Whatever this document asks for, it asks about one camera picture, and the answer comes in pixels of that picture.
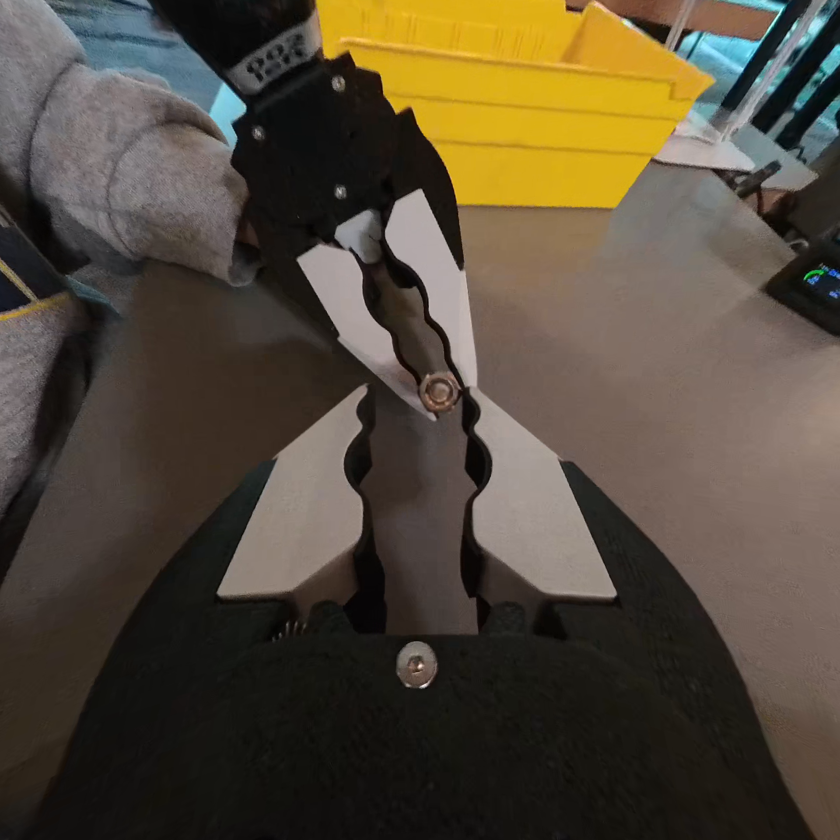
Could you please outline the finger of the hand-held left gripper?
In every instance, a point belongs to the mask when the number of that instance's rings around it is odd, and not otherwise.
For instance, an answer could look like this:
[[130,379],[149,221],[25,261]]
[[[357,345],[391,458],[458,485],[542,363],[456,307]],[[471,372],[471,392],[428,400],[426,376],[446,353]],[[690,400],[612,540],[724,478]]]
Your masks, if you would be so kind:
[[384,228],[384,246],[418,281],[424,311],[461,386],[478,386],[478,364],[466,272],[458,268],[422,189],[398,198]]
[[382,263],[382,217],[358,213],[340,224],[333,243],[318,243],[297,257],[335,329],[339,343],[407,405],[426,419],[436,417],[423,405],[415,376],[399,361],[394,338],[371,312],[365,290],[369,268]]

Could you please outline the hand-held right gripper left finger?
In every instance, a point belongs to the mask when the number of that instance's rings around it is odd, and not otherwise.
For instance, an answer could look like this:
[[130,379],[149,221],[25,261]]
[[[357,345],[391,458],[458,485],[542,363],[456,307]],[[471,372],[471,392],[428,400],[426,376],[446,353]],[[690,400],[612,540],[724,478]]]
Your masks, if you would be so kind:
[[217,588],[222,602],[321,602],[363,634],[386,625],[385,573],[362,482],[372,468],[375,394],[362,385],[274,457]]

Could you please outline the person's grey sweatshirt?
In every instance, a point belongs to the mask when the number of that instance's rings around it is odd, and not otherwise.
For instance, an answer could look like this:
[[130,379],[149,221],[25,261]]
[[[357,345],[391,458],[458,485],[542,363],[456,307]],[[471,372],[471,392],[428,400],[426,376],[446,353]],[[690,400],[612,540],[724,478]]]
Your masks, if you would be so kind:
[[2,281],[2,541],[23,532],[87,396],[114,315],[79,283],[30,298]]

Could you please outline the white stand base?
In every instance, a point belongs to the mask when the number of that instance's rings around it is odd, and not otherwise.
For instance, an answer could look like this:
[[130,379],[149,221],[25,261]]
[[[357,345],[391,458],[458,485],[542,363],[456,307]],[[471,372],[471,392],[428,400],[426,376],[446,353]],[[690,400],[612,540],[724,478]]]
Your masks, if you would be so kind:
[[675,126],[652,160],[662,165],[736,174],[746,174],[755,168],[747,154],[694,111]]

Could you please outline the black device with screen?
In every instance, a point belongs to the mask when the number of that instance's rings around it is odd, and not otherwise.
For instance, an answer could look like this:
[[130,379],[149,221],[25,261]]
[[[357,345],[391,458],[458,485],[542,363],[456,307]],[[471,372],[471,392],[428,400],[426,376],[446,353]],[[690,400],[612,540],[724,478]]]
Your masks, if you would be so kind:
[[838,338],[839,225],[803,245],[763,290],[804,320]]

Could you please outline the clear acrylic post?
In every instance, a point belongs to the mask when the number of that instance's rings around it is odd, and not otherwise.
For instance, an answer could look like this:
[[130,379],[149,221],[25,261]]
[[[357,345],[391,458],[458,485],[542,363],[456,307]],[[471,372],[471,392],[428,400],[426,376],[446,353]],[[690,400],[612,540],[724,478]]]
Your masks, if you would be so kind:
[[715,115],[721,141],[748,125],[771,130],[837,42],[838,2],[787,2],[721,102]]

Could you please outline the small black clamp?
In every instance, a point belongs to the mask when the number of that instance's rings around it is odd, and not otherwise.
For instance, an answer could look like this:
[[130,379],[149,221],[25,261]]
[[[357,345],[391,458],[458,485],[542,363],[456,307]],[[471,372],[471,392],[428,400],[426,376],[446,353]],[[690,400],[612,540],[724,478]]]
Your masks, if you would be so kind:
[[771,161],[759,169],[741,176],[733,183],[731,189],[741,199],[759,194],[763,189],[763,185],[769,179],[776,176],[781,169],[782,163],[780,161]]

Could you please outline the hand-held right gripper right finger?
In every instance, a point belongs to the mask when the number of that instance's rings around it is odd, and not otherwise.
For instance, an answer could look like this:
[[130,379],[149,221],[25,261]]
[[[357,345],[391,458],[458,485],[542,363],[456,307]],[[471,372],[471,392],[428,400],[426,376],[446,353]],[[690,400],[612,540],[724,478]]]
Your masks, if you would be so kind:
[[502,603],[527,628],[553,604],[613,606],[616,586],[576,499],[564,462],[476,388],[464,395],[465,505],[461,580],[479,626]]

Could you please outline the dark blue badge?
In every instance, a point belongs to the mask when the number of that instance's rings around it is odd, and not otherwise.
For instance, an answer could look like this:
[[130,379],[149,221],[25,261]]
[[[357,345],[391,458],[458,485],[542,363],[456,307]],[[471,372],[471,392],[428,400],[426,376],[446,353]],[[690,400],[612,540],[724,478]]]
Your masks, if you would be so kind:
[[66,279],[14,225],[1,226],[1,322],[75,300]]

